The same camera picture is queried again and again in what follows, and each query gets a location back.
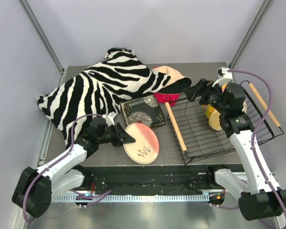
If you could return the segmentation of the pink cream round plate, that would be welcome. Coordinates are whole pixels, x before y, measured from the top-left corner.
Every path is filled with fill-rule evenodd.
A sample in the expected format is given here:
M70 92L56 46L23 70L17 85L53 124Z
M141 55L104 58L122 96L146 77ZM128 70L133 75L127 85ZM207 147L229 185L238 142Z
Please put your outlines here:
M125 131L135 139L134 143L123 145L129 158L142 165L150 164L156 160L160 149L159 141L150 127L142 123L133 123L128 125Z

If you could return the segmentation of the black square plate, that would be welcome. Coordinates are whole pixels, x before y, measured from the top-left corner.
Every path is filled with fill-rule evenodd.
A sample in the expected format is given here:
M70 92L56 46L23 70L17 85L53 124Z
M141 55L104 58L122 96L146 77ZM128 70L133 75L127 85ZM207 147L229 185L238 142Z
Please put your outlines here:
M142 123L150 128L165 125L163 111L154 95L121 103L121 112L127 125Z

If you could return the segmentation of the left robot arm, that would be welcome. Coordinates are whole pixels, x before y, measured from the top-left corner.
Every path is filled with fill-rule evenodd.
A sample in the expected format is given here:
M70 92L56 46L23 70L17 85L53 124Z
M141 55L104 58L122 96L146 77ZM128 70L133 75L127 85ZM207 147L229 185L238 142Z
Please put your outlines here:
M74 188L88 190L91 187L93 177L80 163L92 156L99 145L110 143L120 147L135 141L120 123L108 125L104 117L96 117L78 137L71 134L71 144L66 151L43 166L25 168L11 200L22 209L26 221L29 221L28 215L39 218L56 197Z

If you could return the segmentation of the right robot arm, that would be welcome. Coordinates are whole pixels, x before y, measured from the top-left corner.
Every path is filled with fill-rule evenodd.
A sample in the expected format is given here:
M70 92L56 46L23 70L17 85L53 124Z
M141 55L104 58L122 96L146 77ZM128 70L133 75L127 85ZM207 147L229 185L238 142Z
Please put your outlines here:
M199 97L200 105L211 105L220 113L220 126L236 149L247 177L244 182L230 169L221 168L205 177L206 184L210 188L227 189L248 221L282 214L286 217L286 189L280 187L268 168L257 142L257 128L243 111L246 99L243 86L228 83L223 88L216 82L201 79L183 93L188 101Z

